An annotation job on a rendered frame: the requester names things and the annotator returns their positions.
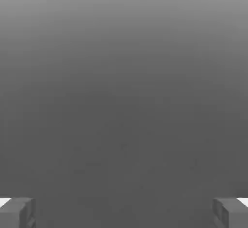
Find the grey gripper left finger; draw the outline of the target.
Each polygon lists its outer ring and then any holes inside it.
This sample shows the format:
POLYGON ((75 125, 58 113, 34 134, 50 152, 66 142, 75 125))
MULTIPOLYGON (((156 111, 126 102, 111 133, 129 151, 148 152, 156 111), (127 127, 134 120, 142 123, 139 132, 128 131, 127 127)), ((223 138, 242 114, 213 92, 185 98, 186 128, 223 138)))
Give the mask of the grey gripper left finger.
POLYGON ((10 198, 0 207, 0 228, 36 228, 36 200, 10 198))

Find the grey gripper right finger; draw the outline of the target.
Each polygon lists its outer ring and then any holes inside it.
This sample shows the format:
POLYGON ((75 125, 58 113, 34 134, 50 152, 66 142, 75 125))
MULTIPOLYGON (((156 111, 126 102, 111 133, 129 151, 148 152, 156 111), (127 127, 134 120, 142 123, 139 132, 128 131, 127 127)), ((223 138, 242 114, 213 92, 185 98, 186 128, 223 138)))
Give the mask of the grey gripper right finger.
POLYGON ((248 228, 248 198, 214 198, 214 228, 248 228))

